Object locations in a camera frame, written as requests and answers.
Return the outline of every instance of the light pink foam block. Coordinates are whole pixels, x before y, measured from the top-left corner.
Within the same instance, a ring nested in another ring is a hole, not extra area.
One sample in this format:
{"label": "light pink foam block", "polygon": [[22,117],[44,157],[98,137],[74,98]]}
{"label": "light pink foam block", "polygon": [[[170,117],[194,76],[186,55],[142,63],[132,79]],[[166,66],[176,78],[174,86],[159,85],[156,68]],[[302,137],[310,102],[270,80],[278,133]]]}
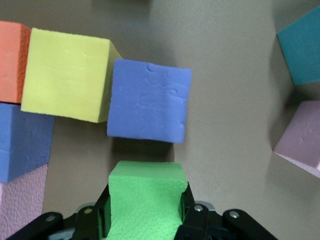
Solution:
{"label": "light pink foam block", "polygon": [[304,101],[274,152],[320,178],[320,101]]}
{"label": "light pink foam block", "polygon": [[48,165],[0,183],[0,240],[5,240],[41,215]]}

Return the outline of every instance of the gray surface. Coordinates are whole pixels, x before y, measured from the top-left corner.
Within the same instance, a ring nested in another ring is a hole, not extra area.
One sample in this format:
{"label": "gray surface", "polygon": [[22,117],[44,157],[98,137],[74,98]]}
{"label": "gray surface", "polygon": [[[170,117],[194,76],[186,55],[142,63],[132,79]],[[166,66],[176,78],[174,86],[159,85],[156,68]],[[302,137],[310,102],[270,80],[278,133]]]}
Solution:
{"label": "gray surface", "polygon": [[276,156],[299,101],[276,30],[316,0],[1,1],[0,19],[110,38],[124,58],[193,72],[185,143],[114,140],[105,124],[57,117],[44,211],[93,202],[119,160],[180,162],[194,196],[247,211],[281,240],[320,239],[320,179]]}

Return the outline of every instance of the foam cube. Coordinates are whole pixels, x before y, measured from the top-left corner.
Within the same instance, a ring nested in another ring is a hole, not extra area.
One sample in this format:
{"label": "foam cube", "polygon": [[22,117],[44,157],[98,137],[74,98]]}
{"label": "foam cube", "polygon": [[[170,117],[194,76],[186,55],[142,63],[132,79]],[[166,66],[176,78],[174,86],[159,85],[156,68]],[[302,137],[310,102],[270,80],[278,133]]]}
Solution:
{"label": "foam cube", "polygon": [[320,6],[278,34],[291,78],[296,85],[320,80]]}
{"label": "foam cube", "polygon": [[111,228],[106,239],[174,239],[187,186],[177,162],[120,161],[109,176]]}
{"label": "foam cube", "polygon": [[108,39],[33,28],[21,110],[106,122],[120,57]]}
{"label": "foam cube", "polygon": [[274,152],[320,178],[320,101],[304,101]]}
{"label": "foam cube", "polygon": [[0,21],[0,102],[21,103],[31,29]]}
{"label": "foam cube", "polygon": [[54,116],[22,112],[0,102],[0,183],[49,162]]}
{"label": "foam cube", "polygon": [[9,183],[0,183],[0,240],[41,215],[48,165]]}
{"label": "foam cube", "polygon": [[191,70],[117,59],[107,135],[182,143]]}

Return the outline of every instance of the yellow foam block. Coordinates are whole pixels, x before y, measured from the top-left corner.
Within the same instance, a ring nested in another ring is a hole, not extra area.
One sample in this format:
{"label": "yellow foam block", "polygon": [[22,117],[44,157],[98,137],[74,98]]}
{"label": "yellow foam block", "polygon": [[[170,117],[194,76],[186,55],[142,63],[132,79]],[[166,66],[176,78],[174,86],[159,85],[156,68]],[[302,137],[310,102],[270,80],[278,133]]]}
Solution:
{"label": "yellow foam block", "polygon": [[116,58],[108,39],[33,28],[21,110],[107,121]]}

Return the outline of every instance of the pink foam block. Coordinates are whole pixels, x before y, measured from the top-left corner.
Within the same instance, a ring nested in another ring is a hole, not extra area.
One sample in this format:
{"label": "pink foam block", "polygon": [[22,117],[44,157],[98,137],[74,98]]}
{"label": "pink foam block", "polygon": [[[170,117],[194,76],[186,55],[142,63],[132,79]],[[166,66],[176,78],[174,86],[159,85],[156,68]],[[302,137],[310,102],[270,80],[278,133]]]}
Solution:
{"label": "pink foam block", "polygon": [[0,21],[0,102],[21,103],[30,34],[20,23]]}
{"label": "pink foam block", "polygon": [[0,240],[5,240],[41,215],[48,165],[0,183]]}
{"label": "pink foam block", "polygon": [[320,101],[304,101],[274,152],[320,178]]}

